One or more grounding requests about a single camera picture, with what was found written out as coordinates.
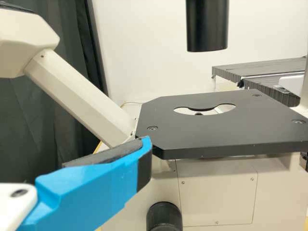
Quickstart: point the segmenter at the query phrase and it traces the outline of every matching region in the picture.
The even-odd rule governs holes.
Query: panel screw
[[[155,130],[158,129],[158,127],[157,127],[157,126],[149,126],[147,129],[148,129],[149,131],[155,131]]]
[[[306,121],[305,120],[301,120],[301,119],[294,119],[292,120],[293,123],[296,123],[296,124],[305,124]]]
[[[15,192],[13,192],[11,194],[11,197],[19,197],[19,196],[25,195],[27,192],[28,192],[27,189],[19,189],[19,190],[16,190]]]

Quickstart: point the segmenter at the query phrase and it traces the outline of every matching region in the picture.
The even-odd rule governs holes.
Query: black curtain
[[[61,38],[55,51],[107,94],[88,1],[6,2],[42,16]],[[0,124],[0,182],[33,183],[99,142],[26,76],[0,79]]]

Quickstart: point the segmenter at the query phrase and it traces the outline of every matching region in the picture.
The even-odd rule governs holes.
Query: blue plastic part
[[[19,231],[75,230],[100,227],[137,193],[138,160],[152,144],[109,164],[67,167],[36,178],[38,203]]]

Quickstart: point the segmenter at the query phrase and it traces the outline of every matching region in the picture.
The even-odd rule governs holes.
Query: white wall
[[[213,65],[307,54],[308,0],[230,0],[229,47],[186,51],[185,0],[93,0],[117,103],[213,91]]]

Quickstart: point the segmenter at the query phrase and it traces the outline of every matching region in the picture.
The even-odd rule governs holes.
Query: black cylinder
[[[229,0],[186,0],[187,50],[226,49],[228,21]]]
[[[159,202],[152,205],[146,215],[146,230],[183,231],[180,210],[169,202]]]

